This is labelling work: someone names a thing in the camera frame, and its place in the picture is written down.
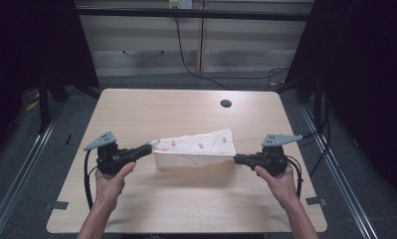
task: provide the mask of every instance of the wooden table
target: wooden table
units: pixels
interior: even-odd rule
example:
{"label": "wooden table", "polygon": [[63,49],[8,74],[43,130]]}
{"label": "wooden table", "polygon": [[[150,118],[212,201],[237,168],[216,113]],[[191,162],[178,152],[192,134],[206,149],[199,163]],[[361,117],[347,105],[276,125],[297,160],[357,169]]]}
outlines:
{"label": "wooden table", "polygon": [[[223,108],[222,100],[232,106]],[[279,95],[261,92],[105,90],[84,135],[47,229],[79,232],[89,208],[84,192],[83,148],[111,130],[119,148],[140,146],[152,139],[194,135],[230,128],[238,153],[261,151],[269,133],[293,134]],[[285,153],[302,167],[301,201],[316,231],[326,222],[319,205],[308,206],[315,193],[298,145]],[[97,150],[90,156],[96,166]],[[158,170],[153,154],[141,158],[126,178],[126,187],[106,226],[117,233],[265,233],[289,232],[288,217],[267,183],[247,166],[232,161],[203,168]],[[91,178],[95,198],[95,178]]]}

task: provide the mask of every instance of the person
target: person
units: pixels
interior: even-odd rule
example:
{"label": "person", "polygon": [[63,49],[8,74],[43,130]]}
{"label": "person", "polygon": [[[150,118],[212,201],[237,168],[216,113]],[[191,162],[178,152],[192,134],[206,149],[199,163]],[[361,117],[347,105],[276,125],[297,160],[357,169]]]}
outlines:
{"label": "person", "polygon": [[[99,170],[96,171],[96,201],[81,228],[78,235],[79,239],[102,237],[108,218],[115,209],[117,198],[124,188],[124,178],[130,174],[134,168],[135,163],[130,162],[114,177],[108,177],[107,175],[103,175]],[[294,237],[297,239],[318,238],[295,192],[294,171],[292,167],[288,165],[286,171],[276,177],[272,177],[260,166],[256,166],[255,170],[257,174],[267,182],[273,195],[286,211]]]}
{"label": "person", "polygon": [[285,172],[276,177],[271,176],[263,167],[256,166],[255,170],[267,182],[273,195],[288,215],[294,237],[297,239],[318,238],[297,196],[292,167],[288,165]]}

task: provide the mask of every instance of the folded cloth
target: folded cloth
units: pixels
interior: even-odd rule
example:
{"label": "folded cloth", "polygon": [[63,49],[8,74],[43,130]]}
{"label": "folded cloth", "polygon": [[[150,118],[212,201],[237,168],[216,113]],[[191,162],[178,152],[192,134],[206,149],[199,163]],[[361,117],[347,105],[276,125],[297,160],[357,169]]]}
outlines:
{"label": "folded cloth", "polygon": [[232,160],[236,155],[232,131],[227,128],[211,133],[162,138],[154,145],[157,167],[203,167]]}

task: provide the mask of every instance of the hand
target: hand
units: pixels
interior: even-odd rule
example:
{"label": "hand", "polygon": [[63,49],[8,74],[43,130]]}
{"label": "hand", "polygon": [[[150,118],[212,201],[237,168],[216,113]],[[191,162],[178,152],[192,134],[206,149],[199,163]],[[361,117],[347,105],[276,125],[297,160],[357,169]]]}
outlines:
{"label": "hand", "polygon": [[135,166],[135,162],[130,162],[125,165],[115,176],[102,174],[99,170],[97,170],[97,196],[95,204],[99,203],[104,207],[108,207],[110,211],[113,211],[117,205],[117,198],[124,188],[124,178],[133,171]]}
{"label": "hand", "polygon": [[269,185],[273,195],[278,199],[282,208],[286,209],[292,202],[298,200],[295,188],[294,171],[288,164],[285,172],[273,177],[263,167],[256,166],[255,171]]}

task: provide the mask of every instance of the wall socket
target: wall socket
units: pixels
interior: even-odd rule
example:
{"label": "wall socket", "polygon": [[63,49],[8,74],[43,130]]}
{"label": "wall socket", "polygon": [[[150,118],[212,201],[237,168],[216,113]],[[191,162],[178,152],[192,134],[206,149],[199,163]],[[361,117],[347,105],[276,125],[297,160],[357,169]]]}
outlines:
{"label": "wall socket", "polygon": [[169,9],[192,9],[192,0],[169,0]]}

